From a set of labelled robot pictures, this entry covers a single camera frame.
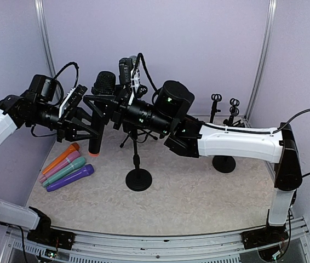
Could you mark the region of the orange microphone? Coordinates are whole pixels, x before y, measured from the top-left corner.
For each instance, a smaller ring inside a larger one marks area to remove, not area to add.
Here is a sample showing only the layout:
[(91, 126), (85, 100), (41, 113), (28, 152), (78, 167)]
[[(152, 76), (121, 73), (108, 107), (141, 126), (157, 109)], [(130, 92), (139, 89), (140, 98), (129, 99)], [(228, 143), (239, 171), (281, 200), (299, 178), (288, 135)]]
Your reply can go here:
[(58, 163), (63, 161), (70, 153), (73, 151), (78, 151), (80, 148), (79, 144), (74, 142), (69, 145), (69, 147), (61, 153), (59, 156), (57, 156), (47, 167), (45, 167), (42, 171), (42, 174), (45, 175), (47, 172), (52, 170)]

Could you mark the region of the pink microphone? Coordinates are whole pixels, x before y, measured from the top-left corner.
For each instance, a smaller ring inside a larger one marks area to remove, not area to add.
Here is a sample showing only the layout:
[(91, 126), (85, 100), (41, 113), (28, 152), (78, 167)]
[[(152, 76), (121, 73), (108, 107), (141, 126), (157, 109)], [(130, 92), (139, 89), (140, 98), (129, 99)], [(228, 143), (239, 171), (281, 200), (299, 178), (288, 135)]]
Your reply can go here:
[(43, 183), (44, 181), (46, 181), (46, 179), (48, 179), (49, 177), (51, 177), (52, 175), (54, 175), (55, 173), (60, 171), (62, 168), (66, 167), (67, 165), (72, 163), (76, 158), (78, 158), (80, 156), (81, 156), (81, 154), (78, 151), (71, 152), (63, 160), (59, 161), (56, 165), (54, 165), (51, 170), (49, 170), (45, 174), (42, 174), (39, 177), (38, 181), (40, 183)]

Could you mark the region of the teal microphone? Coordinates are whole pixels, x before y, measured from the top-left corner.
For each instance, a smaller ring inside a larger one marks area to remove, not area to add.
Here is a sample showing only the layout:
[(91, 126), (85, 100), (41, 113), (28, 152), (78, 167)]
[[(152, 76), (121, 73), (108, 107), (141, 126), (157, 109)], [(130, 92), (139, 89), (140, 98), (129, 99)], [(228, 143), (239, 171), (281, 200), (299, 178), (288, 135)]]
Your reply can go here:
[(50, 176), (42, 183), (43, 187), (47, 187), (48, 185), (54, 183), (57, 180), (62, 179), (64, 176), (73, 173), (74, 171), (80, 169), (82, 166), (86, 164), (86, 159), (84, 157), (78, 157), (70, 164), (62, 168), (61, 170), (57, 171), (55, 174)]

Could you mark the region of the purple microphone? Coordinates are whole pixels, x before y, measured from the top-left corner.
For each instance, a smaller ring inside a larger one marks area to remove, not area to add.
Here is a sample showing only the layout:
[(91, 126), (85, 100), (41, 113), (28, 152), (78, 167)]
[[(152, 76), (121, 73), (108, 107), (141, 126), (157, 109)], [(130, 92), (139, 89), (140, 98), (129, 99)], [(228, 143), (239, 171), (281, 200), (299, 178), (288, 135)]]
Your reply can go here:
[(48, 185), (45, 189), (47, 192), (53, 192), (60, 189), (68, 184), (71, 184), (81, 178), (90, 176), (94, 173), (94, 167), (91, 164), (84, 165), (80, 169), (66, 175), (65, 177), (55, 181), (54, 183)]

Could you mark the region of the black tripod microphone stand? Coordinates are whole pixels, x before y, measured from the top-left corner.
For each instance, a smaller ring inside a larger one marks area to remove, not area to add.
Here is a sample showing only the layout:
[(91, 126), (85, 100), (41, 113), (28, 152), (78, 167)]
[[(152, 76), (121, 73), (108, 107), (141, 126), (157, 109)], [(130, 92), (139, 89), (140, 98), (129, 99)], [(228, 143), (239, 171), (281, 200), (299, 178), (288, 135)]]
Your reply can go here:
[[(142, 98), (146, 93), (148, 92), (148, 88), (145, 85), (140, 85), (140, 87), (138, 88), (135, 98), (140, 99)], [(123, 131), (125, 133), (127, 133), (126, 138), (122, 141), (122, 143), (120, 144), (120, 148), (123, 148), (125, 143), (127, 142), (127, 140), (129, 138), (134, 139), (134, 137), (131, 135), (131, 129), (132, 129), (132, 125), (130, 123), (123, 123)], [(144, 129), (138, 128), (137, 129), (137, 136), (142, 136), (144, 135), (144, 139), (142, 141), (137, 141), (138, 143), (142, 144), (144, 142), (146, 142), (146, 140), (148, 139), (148, 137), (151, 137), (153, 140), (157, 141), (158, 137), (155, 135), (152, 135), (150, 131), (145, 131)]]

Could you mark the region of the black desk stand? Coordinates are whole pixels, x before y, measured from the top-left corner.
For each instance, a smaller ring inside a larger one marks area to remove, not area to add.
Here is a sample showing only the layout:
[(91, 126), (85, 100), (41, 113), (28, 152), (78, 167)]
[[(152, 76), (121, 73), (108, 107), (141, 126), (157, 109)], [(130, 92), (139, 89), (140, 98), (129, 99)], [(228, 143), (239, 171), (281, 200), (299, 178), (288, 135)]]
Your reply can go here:
[(219, 110), (217, 108), (217, 104), (218, 104), (218, 102), (220, 102), (222, 100), (222, 96), (221, 96), (221, 94), (212, 94), (211, 100), (213, 102), (212, 102), (212, 106), (211, 106), (210, 121), (209, 122), (213, 123), (216, 113), (221, 112), (221, 110)]

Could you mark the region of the glitter microphone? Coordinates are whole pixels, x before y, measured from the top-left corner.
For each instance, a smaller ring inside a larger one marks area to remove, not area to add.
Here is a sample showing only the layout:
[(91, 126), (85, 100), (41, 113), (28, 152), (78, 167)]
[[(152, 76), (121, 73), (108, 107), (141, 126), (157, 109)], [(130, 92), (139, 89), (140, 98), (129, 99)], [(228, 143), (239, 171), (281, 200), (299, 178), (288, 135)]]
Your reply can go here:
[(131, 60), (131, 63), (133, 67), (138, 67), (140, 63), (140, 58), (136, 55), (129, 56), (129, 59)]

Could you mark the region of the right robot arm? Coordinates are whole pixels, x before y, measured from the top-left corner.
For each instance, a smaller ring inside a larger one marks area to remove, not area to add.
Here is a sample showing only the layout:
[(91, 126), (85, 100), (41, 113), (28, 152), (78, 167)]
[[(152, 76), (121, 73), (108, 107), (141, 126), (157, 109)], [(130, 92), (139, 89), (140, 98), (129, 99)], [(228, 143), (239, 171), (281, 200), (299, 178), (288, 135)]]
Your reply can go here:
[(188, 114), (194, 95), (178, 81), (166, 81), (155, 92), (156, 100), (148, 104), (137, 99), (129, 85), (104, 84), (84, 97), (99, 124), (113, 122), (119, 129), (124, 124), (159, 134), (165, 146), (182, 157), (212, 157), (215, 168), (226, 171), (225, 158), (244, 157), (274, 164), (274, 192), (266, 224), (242, 233), (244, 247), (290, 240), (287, 221), (296, 190), (302, 184), (298, 149), (288, 123), (279, 128), (252, 129), (215, 125)]

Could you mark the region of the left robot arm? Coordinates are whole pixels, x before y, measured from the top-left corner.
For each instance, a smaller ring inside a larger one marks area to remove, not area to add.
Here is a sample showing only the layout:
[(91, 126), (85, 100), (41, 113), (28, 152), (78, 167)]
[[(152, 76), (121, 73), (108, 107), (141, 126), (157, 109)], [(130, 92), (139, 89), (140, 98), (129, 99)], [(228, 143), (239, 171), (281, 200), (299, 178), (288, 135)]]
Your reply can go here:
[[(99, 132), (82, 121), (91, 121), (91, 115), (78, 106), (87, 88), (74, 84), (66, 96), (52, 104), (56, 89), (62, 89), (56, 77), (34, 75), (29, 88), (21, 95), (8, 95), (1, 100), (0, 145), (23, 125), (49, 128), (54, 131), (58, 142), (98, 139)], [(0, 199), (0, 224), (27, 229), (27, 239), (36, 243), (55, 248), (72, 247), (74, 234), (52, 228), (51, 219), (37, 208)]]

